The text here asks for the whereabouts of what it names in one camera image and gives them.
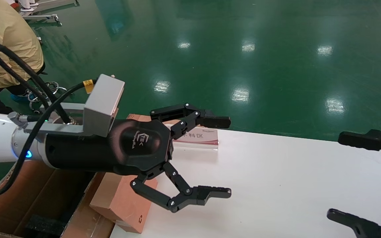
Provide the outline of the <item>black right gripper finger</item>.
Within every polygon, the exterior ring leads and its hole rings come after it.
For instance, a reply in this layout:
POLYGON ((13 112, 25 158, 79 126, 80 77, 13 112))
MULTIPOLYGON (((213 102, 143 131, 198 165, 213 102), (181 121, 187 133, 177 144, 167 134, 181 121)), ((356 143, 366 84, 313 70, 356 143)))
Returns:
POLYGON ((381 226, 370 220, 337 209, 329 209, 327 218, 351 228, 357 238, 381 238, 381 226))
POLYGON ((338 137, 341 145, 363 148, 366 150, 381 150, 381 131, 370 130, 366 134, 356 134, 353 132, 341 132, 338 137))

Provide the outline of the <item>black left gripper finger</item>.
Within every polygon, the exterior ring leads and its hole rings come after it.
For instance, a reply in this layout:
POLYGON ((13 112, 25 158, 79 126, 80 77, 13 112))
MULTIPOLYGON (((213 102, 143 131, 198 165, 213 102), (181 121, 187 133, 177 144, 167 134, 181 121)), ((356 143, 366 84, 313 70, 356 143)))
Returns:
POLYGON ((133 179, 130 186, 139 196, 172 213, 176 213, 188 205, 204 206, 210 198, 228 199, 232 195, 231 188, 211 186, 190 187, 170 162, 157 165, 149 172, 141 172, 133 179), (154 179, 162 173, 170 179, 178 190, 179 193, 176 196, 169 197, 145 184, 147 180, 154 179))
POLYGON ((172 139, 179 139, 198 125, 217 129, 228 129, 231 125, 229 117, 216 116, 210 110, 198 109, 188 103, 153 109, 150 117, 160 122, 179 120, 170 128, 172 139))

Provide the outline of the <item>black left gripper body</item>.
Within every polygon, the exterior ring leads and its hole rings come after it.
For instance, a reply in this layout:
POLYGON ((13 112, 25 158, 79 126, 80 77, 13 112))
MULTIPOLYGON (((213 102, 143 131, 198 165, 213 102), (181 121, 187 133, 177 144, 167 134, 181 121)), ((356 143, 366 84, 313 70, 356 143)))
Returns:
POLYGON ((48 134, 45 153, 57 169, 152 174, 168 161, 170 130, 160 121, 115 120, 106 137, 48 134))

